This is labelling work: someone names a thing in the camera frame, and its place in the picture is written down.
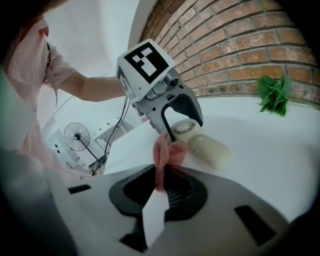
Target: person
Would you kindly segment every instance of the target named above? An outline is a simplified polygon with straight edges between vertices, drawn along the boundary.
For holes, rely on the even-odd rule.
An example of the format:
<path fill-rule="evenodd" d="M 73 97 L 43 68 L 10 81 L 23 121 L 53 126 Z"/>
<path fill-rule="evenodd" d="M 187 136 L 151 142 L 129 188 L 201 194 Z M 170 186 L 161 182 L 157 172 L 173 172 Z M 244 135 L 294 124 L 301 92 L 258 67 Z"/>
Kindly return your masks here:
<path fill-rule="evenodd" d="M 42 85 L 52 87 L 56 97 L 57 90 L 60 89 L 91 102 L 106 101 L 125 95 L 116 77 L 83 76 L 64 61 L 55 46 L 47 42 L 49 28 L 43 15 L 67 1 L 46 1 L 41 11 L 20 29 L 2 64 L 15 91 L 35 113 Z M 81 172 L 62 166 L 56 153 L 44 143 L 38 120 L 34 121 L 20 151 L 38 159 L 45 169 L 57 171 L 64 180 L 82 179 L 85 176 Z"/>

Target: fan stand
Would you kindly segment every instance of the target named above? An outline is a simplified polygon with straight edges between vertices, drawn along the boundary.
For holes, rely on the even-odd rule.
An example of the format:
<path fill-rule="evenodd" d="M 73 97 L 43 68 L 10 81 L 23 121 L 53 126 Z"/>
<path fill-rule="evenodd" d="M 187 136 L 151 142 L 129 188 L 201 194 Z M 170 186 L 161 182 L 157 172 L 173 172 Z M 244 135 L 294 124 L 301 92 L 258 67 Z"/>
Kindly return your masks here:
<path fill-rule="evenodd" d="M 100 163 L 100 160 L 94 155 L 94 153 L 91 152 L 91 150 L 86 146 L 86 144 L 82 141 L 81 139 L 81 134 L 80 133 L 75 133 L 74 134 L 74 137 L 77 141 L 80 141 L 84 146 L 85 148 L 91 153 L 91 155 L 94 156 L 95 159 L 97 159 L 97 161 Z"/>

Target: green plant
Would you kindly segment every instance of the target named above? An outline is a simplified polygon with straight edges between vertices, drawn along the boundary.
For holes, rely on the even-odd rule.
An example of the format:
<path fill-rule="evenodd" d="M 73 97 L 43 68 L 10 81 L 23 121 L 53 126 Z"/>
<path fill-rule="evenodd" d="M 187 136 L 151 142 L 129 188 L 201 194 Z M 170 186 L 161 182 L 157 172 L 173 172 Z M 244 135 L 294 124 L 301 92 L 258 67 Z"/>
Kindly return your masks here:
<path fill-rule="evenodd" d="M 286 115 L 286 105 L 291 91 L 291 79 L 282 75 L 280 80 L 275 80 L 267 75 L 262 76 L 257 81 L 256 92 L 262 99 L 260 112 L 265 110 L 276 113 L 282 117 Z"/>

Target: electric fan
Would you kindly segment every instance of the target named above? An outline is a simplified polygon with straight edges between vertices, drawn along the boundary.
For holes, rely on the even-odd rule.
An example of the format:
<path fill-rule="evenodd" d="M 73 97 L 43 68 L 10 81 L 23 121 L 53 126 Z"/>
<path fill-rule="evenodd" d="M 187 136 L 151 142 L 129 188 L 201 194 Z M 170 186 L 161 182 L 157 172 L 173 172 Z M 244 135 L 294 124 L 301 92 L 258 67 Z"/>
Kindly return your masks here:
<path fill-rule="evenodd" d="M 99 162 L 100 160 L 88 148 L 90 143 L 90 134 L 86 127 L 81 123 L 72 122 L 66 126 L 63 133 L 65 144 L 73 151 L 83 151 L 87 149 L 91 155 L 94 156 Z"/>

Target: pink towel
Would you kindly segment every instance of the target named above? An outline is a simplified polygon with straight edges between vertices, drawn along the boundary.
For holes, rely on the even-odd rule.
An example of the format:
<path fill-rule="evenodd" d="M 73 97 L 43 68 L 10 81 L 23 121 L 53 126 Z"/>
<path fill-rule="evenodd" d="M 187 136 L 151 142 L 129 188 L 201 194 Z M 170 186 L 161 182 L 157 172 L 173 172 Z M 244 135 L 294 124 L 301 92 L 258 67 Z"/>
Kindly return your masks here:
<path fill-rule="evenodd" d="M 155 141 L 153 146 L 153 161 L 155 165 L 155 189 L 164 190 L 165 166 L 182 165 L 188 146 L 184 142 L 174 142 L 168 145 L 168 134 L 162 133 Z"/>

